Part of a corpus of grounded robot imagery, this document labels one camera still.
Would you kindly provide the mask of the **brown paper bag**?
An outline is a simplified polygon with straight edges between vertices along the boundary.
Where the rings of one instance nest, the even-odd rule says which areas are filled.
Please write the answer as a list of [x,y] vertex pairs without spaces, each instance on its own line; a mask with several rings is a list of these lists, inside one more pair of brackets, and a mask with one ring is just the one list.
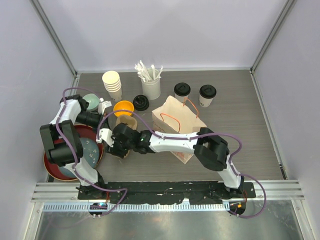
[[189,108],[173,96],[168,96],[164,104],[151,111],[153,129],[168,134],[191,134],[207,125],[200,119],[194,106]]

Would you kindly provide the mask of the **paper coffee cup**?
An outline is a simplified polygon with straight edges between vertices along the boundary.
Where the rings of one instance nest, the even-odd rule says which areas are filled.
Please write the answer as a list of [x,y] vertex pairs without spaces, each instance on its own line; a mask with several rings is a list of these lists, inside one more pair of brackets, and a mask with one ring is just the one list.
[[210,84],[203,85],[199,89],[199,104],[201,107],[208,107],[211,102],[213,101],[213,98],[216,96],[217,90],[214,86]]
[[184,102],[191,92],[191,87],[185,82],[179,82],[174,86],[174,97],[180,102]]

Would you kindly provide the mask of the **black lid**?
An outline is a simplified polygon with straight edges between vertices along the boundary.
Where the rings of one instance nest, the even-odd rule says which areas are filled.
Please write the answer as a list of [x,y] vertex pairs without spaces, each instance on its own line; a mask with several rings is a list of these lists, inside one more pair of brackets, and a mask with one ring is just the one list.
[[199,94],[205,99],[213,99],[217,95],[217,90],[210,84],[205,84],[199,89]]
[[177,96],[185,97],[188,96],[191,92],[191,87],[185,82],[179,82],[174,86],[174,93]]

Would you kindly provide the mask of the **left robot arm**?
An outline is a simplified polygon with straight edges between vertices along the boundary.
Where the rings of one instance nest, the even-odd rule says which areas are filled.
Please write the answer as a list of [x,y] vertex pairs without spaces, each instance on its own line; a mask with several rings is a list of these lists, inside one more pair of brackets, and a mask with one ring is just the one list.
[[63,97],[55,118],[41,126],[39,132],[48,161],[76,176],[80,181],[80,194],[100,200],[106,196],[105,182],[85,159],[80,136],[74,126],[78,122],[97,132],[102,115],[87,111],[88,106],[89,103],[79,94]]

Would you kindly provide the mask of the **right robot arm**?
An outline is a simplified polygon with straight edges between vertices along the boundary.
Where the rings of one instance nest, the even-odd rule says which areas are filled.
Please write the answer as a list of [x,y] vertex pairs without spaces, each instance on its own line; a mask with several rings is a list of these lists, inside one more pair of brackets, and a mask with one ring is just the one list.
[[217,172],[226,193],[233,198],[244,191],[244,177],[234,167],[228,142],[207,127],[192,133],[163,133],[153,130],[137,131],[124,123],[113,130],[103,128],[98,138],[107,144],[106,152],[124,158],[128,151],[141,155],[161,152],[187,153],[195,156],[208,170]]

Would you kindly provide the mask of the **red round tray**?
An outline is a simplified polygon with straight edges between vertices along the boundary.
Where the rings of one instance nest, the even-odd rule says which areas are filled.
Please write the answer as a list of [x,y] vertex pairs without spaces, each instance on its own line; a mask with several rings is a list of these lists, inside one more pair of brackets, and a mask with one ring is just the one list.
[[[82,125],[82,124],[77,124],[74,127],[77,130],[77,133],[80,138],[89,138],[89,139],[96,142],[96,134],[93,132],[93,129],[91,127],[86,126],[86,125]],[[99,160],[97,163],[97,166],[98,166],[98,164],[102,160],[102,157],[104,154],[104,145],[102,143],[97,143],[97,142],[96,142],[96,144],[98,145],[98,148],[100,151]],[[52,164],[48,161],[45,153],[43,155],[43,163],[44,163],[44,166],[45,166],[48,174],[51,175],[54,179],[57,179],[59,181],[64,181],[64,182],[71,182],[71,181],[77,180],[77,178],[70,178],[70,177],[64,176],[60,172],[58,165]]]

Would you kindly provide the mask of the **pale green bowl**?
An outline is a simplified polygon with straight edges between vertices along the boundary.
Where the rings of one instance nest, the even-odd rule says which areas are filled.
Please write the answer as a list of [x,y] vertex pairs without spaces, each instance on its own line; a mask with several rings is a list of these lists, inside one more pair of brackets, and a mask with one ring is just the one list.
[[89,93],[84,95],[82,98],[88,103],[88,107],[86,108],[88,112],[94,112],[98,110],[100,98],[97,95],[94,93]]

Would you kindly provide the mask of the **cardboard cup carrier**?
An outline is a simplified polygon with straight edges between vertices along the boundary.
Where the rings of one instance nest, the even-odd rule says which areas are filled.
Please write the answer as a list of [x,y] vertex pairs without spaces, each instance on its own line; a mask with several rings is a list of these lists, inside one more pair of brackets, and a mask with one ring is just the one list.
[[120,123],[124,123],[128,125],[133,130],[137,129],[138,122],[135,118],[128,116],[128,115],[121,115],[116,119],[115,126],[117,126]]

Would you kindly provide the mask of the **orange bowl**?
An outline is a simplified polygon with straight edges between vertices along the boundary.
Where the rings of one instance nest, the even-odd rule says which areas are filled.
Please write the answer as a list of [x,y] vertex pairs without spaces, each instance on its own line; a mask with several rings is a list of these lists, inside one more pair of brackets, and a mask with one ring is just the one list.
[[127,111],[118,111],[115,112],[114,115],[116,117],[119,117],[121,115],[126,115],[126,116],[132,116],[132,112],[134,112],[135,108],[132,102],[128,101],[128,100],[121,100],[119,102],[117,102],[114,107],[113,107],[114,111],[118,111],[118,110],[127,110]]

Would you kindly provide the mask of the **blue-grey plate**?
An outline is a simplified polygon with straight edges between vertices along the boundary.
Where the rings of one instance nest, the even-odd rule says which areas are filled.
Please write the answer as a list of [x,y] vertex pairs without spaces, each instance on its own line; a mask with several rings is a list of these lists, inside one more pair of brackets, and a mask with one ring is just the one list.
[[[81,137],[80,141],[83,147],[84,159],[92,168],[96,168],[100,159],[100,150],[97,143],[92,139],[85,137]],[[58,169],[64,176],[73,179],[76,178],[76,176],[65,167],[59,167]]]

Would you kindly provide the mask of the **stack of black lids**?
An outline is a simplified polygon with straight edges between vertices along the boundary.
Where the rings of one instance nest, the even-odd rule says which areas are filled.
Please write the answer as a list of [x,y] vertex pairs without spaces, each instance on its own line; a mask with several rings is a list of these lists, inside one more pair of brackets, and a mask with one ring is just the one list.
[[139,94],[135,96],[132,103],[133,103],[134,109],[137,111],[145,111],[150,106],[150,102],[148,98],[143,94]]

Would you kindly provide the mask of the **stack of paper cups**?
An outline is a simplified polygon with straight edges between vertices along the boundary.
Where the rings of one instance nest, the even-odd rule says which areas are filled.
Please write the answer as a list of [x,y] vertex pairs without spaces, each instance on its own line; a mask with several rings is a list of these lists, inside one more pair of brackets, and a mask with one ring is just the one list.
[[119,102],[122,100],[122,83],[120,75],[114,70],[105,72],[102,75],[102,82],[110,97]]

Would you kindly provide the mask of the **white straw holder cup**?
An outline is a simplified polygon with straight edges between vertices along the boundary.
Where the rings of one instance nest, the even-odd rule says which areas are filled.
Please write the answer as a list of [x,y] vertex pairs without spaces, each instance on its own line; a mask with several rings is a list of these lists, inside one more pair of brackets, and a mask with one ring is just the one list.
[[142,78],[142,94],[145,95],[149,100],[155,100],[161,95],[161,76],[158,75],[159,71],[155,69],[156,79],[153,81],[144,81]]

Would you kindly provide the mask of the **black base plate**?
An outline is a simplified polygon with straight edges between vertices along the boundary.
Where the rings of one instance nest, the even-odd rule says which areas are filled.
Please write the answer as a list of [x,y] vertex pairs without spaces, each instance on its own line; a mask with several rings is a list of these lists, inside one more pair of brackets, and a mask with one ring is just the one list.
[[244,182],[240,189],[225,187],[219,181],[154,181],[154,182],[108,182],[110,193],[94,187],[77,187],[79,200],[109,200],[110,203],[129,205],[173,205],[189,199],[192,205],[218,204],[223,200],[253,199],[256,197],[254,184]]

